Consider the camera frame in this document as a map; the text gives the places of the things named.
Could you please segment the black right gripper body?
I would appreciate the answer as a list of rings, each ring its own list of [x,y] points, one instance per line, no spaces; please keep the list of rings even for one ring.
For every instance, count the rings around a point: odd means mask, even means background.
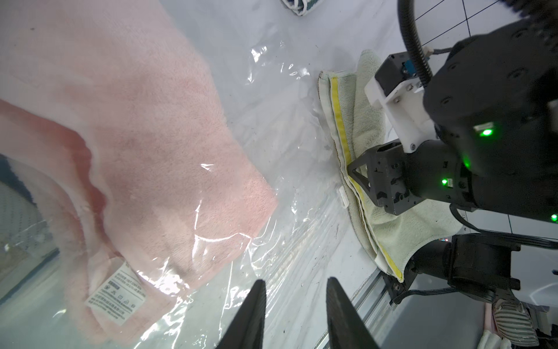
[[[367,197],[391,215],[401,215],[426,199],[475,210],[472,173],[448,145],[429,140],[412,154],[395,140],[365,151],[347,166]]]

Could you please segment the clear plastic vacuum bag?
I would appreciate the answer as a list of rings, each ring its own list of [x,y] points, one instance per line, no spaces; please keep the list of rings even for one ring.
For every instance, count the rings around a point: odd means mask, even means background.
[[[228,129],[276,209],[235,260],[129,345],[94,344],[74,325],[59,250],[1,304],[3,348],[215,348],[258,279],[264,347],[313,348],[326,333],[328,277],[356,287],[375,268],[344,207],[318,77],[395,44],[395,3],[325,1],[299,17],[281,1],[159,2],[208,65]]]

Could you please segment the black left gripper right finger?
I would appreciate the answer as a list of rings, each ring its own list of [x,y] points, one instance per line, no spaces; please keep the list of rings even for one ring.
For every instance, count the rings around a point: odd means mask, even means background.
[[[337,278],[326,287],[329,345],[332,349],[379,349]]]

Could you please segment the pale yellow towel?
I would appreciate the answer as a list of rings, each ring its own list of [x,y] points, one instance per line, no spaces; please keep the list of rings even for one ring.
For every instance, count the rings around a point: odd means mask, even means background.
[[[381,271],[403,282],[405,269],[419,249],[457,234],[462,224],[447,203],[413,196],[398,179],[401,164],[389,165],[383,156],[372,156],[371,164],[359,161],[385,147],[385,113],[365,93],[381,65],[373,51],[365,50],[355,71],[322,71],[318,97],[357,239]]]

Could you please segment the blue and beige towel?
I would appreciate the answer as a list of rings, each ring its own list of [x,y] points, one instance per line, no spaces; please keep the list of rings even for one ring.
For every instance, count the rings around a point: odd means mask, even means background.
[[[1,304],[59,255],[27,187],[1,157]]]

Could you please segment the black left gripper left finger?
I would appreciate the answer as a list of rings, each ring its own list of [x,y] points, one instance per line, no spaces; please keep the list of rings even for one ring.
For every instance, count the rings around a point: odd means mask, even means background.
[[[266,284],[256,280],[216,349],[261,349],[267,305]]]

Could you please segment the green white striped towel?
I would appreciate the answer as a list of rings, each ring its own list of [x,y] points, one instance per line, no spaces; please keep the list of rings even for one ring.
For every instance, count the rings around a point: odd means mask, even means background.
[[[322,2],[322,0],[282,0],[285,7],[299,17],[308,15]]]

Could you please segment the pink towel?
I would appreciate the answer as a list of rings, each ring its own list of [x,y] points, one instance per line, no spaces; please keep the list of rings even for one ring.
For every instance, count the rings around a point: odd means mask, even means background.
[[[68,312],[94,344],[139,339],[277,206],[159,1],[3,1],[1,154],[46,220]]]

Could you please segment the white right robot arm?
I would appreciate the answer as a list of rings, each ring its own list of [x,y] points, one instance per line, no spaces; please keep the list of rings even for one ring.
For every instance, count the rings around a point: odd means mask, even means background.
[[[371,208],[377,264],[485,302],[557,305],[557,241],[472,228],[446,237],[443,212],[478,209],[557,223],[557,3],[508,1],[514,23],[457,42],[432,72],[412,1],[398,2],[405,52],[365,86],[397,138],[347,167]]]

